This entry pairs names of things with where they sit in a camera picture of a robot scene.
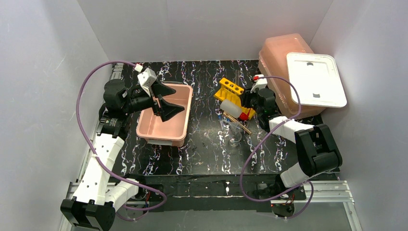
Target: white wall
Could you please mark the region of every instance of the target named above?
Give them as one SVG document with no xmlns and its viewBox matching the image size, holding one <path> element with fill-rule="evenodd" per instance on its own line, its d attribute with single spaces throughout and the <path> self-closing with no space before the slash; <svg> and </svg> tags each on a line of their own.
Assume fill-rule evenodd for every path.
<svg viewBox="0 0 408 231">
<path fill-rule="evenodd" d="M 0 6 L 1 230 L 55 231 L 87 149 L 74 115 L 79 86 L 108 59 L 76 1 Z M 97 73 L 85 90 L 88 132 L 109 73 Z"/>
<path fill-rule="evenodd" d="M 337 61 L 348 106 L 327 110 L 364 230 L 408 227 L 408 1 L 335 0 L 311 48 Z"/>
<path fill-rule="evenodd" d="M 332 0 L 78 0 L 109 59 L 258 59 L 268 37 L 310 42 Z"/>
</svg>

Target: black table surface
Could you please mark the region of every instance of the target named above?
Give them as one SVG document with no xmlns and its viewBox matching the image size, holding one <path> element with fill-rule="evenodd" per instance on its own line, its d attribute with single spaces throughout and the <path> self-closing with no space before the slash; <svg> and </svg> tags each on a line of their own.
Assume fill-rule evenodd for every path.
<svg viewBox="0 0 408 231">
<path fill-rule="evenodd" d="M 229 126 L 226 122 L 220 124 L 221 102 L 214 98 L 214 94 L 219 90 L 219 81 L 223 77 L 234 80 L 236 70 L 241 74 L 240 86 L 250 87 L 250 78 L 260 74 L 258 60 L 156 62 L 143 63 L 143 66 L 155 71 L 160 81 L 182 82 L 193 88 L 187 136 L 182 147 L 148 144 L 136 135 L 140 113 L 134 113 L 130 133 L 116 159 L 113 172 L 120 175 L 239 174 L 266 132 L 259 127 L 254 117 L 245 122 L 252 135 L 245 133 L 237 147 L 230 146 Z M 122 78 L 127 88 L 137 84 L 137 74 L 130 66 L 124 66 Z M 299 121 L 314 125 L 322 123 L 320 116 Z M 278 174 L 296 162 L 295 144 L 272 135 L 253 156 L 245 173 Z"/>
</svg>

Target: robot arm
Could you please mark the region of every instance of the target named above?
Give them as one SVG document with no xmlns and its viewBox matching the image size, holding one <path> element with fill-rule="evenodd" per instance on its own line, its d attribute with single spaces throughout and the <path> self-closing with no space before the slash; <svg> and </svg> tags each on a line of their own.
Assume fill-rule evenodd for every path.
<svg viewBox="0 0 408 231">
<path fill-rule="evenodd" d="M 287 120 L 273 134 L 296 144 L 298 163 L 280 173 L 274 185 L 258 192 L 277 195 L 313 176 L 340 167 L 343 161 L 327 125 L 313 126 L 288 120 L 285 116 L 277 117 L 274 93 L 266 85 L 267 80 L 259 78 L 251 89 L 245 89 L 240 98 L 242 106 L 256 111 L 260 127 L 267 132 Z"/>
<path fill-rule="evenodd" d="M 140 65 L 135 69 L 142 71 Z M 142 71 L 138 79 L 140 85 L 129 90 L 125 89 L 125 83 L 120 79 L 110 80 L 104 86 L 105 103 L 99 110 L 95 149 L 110 171 L 128 135 L 130 115 L 133 112 L 152 108 L 156 116 L 167 121 L 184 110 L 184 107 L 163 99 L 176 91 L 158 82 L 151 69 Z M 120 182 L 107 192 L 108 180 L 109 173 L 99 165 L 94 156 L 91 157 L 78 189 L 71 199 L 65 199 L 61 203 L 61 212 L 72 226 L 108 231 L 116 211 L 139 191 L 138 186 Z"/>
</svg>

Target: yellow test tube rack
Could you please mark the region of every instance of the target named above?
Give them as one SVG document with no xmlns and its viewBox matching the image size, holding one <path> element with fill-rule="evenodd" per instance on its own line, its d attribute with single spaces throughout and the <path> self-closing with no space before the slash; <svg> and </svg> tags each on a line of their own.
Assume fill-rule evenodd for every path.
<svg viewBox="0 0 408 231">
<path fill-rule="evenodd" d="M 231 101 L 235 105 L 239 106 L 244 114 L 248 114 L 249 112 L 248 119 L 251 119 L 254 116 L 255 111 L 253 109 L 250 111 L 249 108 L 241 107 L 240 95 L 243 93 L 243 88 L 226 78 L 222 78 L 219 83 L 221 88 L 215 93 L 214 97 L 221 101 L 225 99 Z"/>
</svg>

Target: pink plastic tray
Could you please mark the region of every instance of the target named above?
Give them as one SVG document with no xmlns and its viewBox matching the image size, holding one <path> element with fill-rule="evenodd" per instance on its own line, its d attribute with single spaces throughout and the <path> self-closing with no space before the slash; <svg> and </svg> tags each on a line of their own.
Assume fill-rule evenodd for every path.
<svg viewBox="0 0 408 231">
<path fill-rule="evenodd" d="M 171 145 L 181 147 L 187 135 L 192 88 L 183 84 L 165 84 L 176 90 L 176 93 L 163 97 L 167 102 L 184 107 L 184 111 L 178 113 L 166 122 L 162 122 L 159 116 L 153 114 L 151 108 L 143 110 L 140 114 L 136 134 L 144 138 L 147 143 L 159 145 Z"/>
</svg>

